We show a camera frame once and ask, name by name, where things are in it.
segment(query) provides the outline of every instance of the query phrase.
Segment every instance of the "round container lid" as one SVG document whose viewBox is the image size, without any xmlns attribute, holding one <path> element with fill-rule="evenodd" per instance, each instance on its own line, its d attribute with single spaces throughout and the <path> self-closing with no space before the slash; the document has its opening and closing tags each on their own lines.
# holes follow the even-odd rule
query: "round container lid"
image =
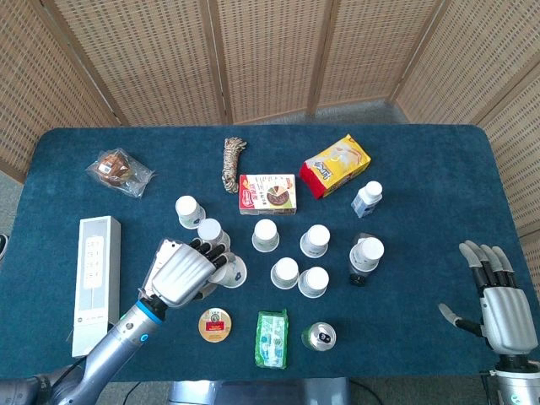
<svg viewBox="0 0 540 405">
<path fill-rule="evenodd" d="M 222 342 L 229 336 L 231 327 L 229 314 L 221 308 L 210 308 L 199 319 L 199 333 L 207 342 Z"/>
<path fill-rule="evenodd" d="M 197 201 L 192 196 L 182 196 L 176 200 L 176 212 L 179 215 L 189 215 L 197 209 Z"/>
<path fill-rule="evenodd" d="M 322 267 L 312 267 L 305 277 L 307 284 L 313 289 L 325 289 L 328 285 L 328 273 Z"/>
<path fill-rule="evenodd" d="M 292 280 L 298 275 L 298 263 L 295 259 L 284 257 L 276 263 L 276 275 L 282 280 Z"/>
<path fill-rule="evenodd" d="M 366 259 L 379 260 L 385 252 L 385 247 L 377 238 L 366 238 L 360 245 Z"/>
<path fill-rule="evenodd" d="M 330 240 L 330 231 L 324 225 L 313 225 L 307 236 L 313 245 L 324 246 Z"/>
<path fill-rule="evenodd" d="M 382 194 L 382 185 L 379 181 L 370 181 L 365 185 L 365 192 L 370 195 L 370 197 L 377 198 Z"/>
<path fill-rule="evenodd" d="M 197 233 L 203 240 L 214 240 L 221 234 L 221 225 L 215 219 L 203 219 L 197 228 Z"/>
<path fill-rule="evenodd" d="M 270 219 L 261 219 L 255 224 L 255 235 L 260 240 L 271 240 L 277 232 L 276 224 Z"/>
</svg>

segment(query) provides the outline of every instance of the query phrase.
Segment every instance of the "table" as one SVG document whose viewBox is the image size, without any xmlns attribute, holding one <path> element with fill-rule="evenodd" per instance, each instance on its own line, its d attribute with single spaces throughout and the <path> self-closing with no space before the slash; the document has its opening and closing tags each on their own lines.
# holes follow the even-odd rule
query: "table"
<svg viewBox="0 0 540 405">
<path fill-rule="evenodd" d="M 298 212 L 274 216 L 278 249 L 251 246 L 257 216 L 240 216 L 238 196 L 224 191 L 224 138 L 248 142 L 240 173 L 295 173 L 302 162 L 346 133 L 372 157 L 370 167 L 329 197 L 315 200 L 297 177 Z M 92 180 L 84 169 L 100 150 L 124 148 L 155 170 L 142 199 Z M 350 202 L 367 181 L 378 180 L 383 199 L 358 219 Z M 175 212 L 181 195 L 193 195 L 229 233 L 232 251 L 248 267 L 238 289 L 218 288 L 204 301 L 169 310 L 167 320 L 116 376 L 117 381 L 254 380 L 335 376 L 467 375 L 492 367 L 484 342 L 451 327 L 437 304 L 478 319 L 472 276 L 457 246 L 465 239 L 502 246 L 520 286 L 540 319 L 526 263 L 485 134 L 473 126 L 243 126 L 57 129 L 35 151 L 0 272 L 0 377 L 22 377 L 70 364 L 78 222 L 112 215 L 121 223 L 121 311 L 137 299 L 164 237 L 189 241 Z M 320 259 L 300 252 L 299 239 L 315 223 L 331 231 Z M 348 282 L 348 251 L 360 231 L 377 235 L 386 253 L 364 288 Z M 309 300 L 298 289 L 279 290 L 270 267 L 293 257 L 301 269 L 319 265 L 330 274 L 328 291 Z M 207 343 L 199 316 L 210 307 L 233 319 L 229 337 Z M 289 312 L 289 367 L 255 366 L 258 311 Z M 335 348 L 306 349 L 301 331 L 327 321 Z"/>
</svg>

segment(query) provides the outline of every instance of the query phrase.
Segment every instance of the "packaged pastry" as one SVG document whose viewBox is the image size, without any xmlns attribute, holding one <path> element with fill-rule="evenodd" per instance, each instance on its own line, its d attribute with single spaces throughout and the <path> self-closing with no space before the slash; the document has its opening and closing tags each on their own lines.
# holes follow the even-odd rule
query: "packaged pastry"
<svg viewBox="0 0 540 405">
<path fill-rule="evenodd" d="M 98 159 L 86 168 L 86 172 L 101 184 L 130 197 L 141 197 L 154 176 L 153 171 L 121 148 L 100 152 Z"/>
<path fill-rule="evenodd" d="M 330 148 L 306 160 L 300 168 L 300 178 L 315 198 L 326 197 L 362 173 L 370 161 L 370 156 L 347 134 Z"/>
</svg>

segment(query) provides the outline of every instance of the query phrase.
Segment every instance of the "wicker screen panel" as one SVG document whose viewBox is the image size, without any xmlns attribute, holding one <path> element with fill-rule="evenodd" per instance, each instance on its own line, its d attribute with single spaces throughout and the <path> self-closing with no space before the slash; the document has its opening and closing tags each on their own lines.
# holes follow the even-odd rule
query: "wicker screen panel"
<svg viewBox="0 0 540 405">
<path fill-rule="evenodd" d="M 538 239 L 523 243 L 522 248 L 531 273 L 532 284 L 537 291 L 538 300 L 540 300 L 540 235 Z"/>
<path fill-rule="evenodd" d="M 476 123 L 538 59 L 539 27 L 540 2 L 452 1 L 398 104 L 411 122 Z"/>
<path fill-rule="evenodd" d="M 29 2 L 0 1 L 0 168 L 22 181 L 54 127 L 115 126 Z"/>
<path fill-rule="evenodd" d="M 341 0 L 320 105 L 388 96 L 434 0 Z"/>
<path fill-rule="evenodd" d="M 325 18 L 322 0 L 220 0 L 234 122 L 304 110 Z"/>
<path fill-rule="evenodd" d="M 199 3 L 55 1 L 130 125 L 221 121 Z"/>
<path fill-rule="evenodd" d="M 540 76 L 483 124 L 516 228 L 540 229 Z"/>
</svg>

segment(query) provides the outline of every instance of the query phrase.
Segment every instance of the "rope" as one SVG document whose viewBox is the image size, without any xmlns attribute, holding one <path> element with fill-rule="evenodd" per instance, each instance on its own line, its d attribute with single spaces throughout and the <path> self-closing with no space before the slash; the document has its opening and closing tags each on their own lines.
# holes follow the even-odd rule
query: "rope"
<svg viewBox="0 0 540 405">
<path fill-rule="evenodd" d="M 234 194 L 238 192 L 236 182 L 236 170 L 238 169 L 238 158 L 240 152 L 246 148 L 247 142 L 242 138 L 226 138 L 223 150 L 223 171 L 221 180 L 227 192 Z"/>
</svg>

